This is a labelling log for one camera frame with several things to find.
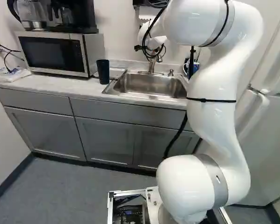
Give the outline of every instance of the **microwave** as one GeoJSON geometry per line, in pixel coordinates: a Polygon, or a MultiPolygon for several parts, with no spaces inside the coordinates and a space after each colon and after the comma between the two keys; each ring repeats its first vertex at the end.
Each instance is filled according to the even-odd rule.
{"type": "Polygon", "coordinates": [[[27,69],[34,72],[87,77],[105,59],[103,34],[16,32],[27,69]]]}

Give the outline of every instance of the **stainless steel sink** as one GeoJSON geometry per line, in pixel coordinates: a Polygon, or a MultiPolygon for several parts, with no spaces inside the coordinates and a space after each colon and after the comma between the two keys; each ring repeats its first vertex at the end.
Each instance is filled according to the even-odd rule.
{"type": "Polygon", "coordinates": [[[186,82],[182,76],[166,77],[153,74],[125,73],[118,80],[113,80],[102,93],[150,98],[150,99],[185,99],[186,82]]]}

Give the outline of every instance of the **microwave door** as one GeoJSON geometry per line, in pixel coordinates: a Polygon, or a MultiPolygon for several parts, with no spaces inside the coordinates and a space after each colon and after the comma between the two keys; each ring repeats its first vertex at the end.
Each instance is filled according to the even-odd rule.
{"type": "Polygon", "coordinates": [[[88,77],[84,44],[81,40],[19,36],[31,71],[88,77]]]}

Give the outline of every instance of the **refrigerator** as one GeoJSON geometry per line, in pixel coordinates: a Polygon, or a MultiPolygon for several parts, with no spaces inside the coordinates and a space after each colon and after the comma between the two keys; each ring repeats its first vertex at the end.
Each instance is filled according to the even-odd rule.
{"type": "Polygon", "coordinates": [[[237,102],[236,131],[251,173],[238,204],[265,206],[280,198],[280,26],[237,102]]]}

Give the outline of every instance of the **cabinet drawer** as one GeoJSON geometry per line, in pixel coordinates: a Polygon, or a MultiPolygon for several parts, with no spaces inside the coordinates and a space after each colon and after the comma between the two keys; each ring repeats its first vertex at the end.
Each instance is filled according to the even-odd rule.
{"type": "Polygon", "coordinates": [[[68,97],[0,88],[0,101],[4,106],[72,115],[68,97]]]}
{"type": "MultiPolygon", "coordinates": [[[[179,129],[186,111],[70,98],[75,116],[179,129]]],[[[189,124],[185,130],[191,131],[189,124]]]]}

